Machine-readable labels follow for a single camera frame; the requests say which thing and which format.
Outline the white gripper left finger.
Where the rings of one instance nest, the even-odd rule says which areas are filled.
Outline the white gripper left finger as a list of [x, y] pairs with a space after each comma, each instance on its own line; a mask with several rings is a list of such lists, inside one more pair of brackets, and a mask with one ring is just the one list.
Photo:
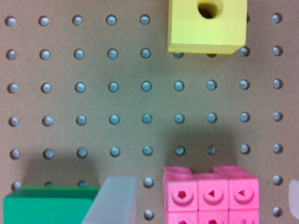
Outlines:
[[136, 178], [106, 179], [81, 224], [135, 224]]

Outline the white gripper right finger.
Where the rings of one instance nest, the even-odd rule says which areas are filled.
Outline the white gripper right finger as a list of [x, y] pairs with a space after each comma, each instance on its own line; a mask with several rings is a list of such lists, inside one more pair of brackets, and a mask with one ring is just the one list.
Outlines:
[[299, 218], [299, 181], [295, 179], [289, 184], [289, 208], [292, 215]]

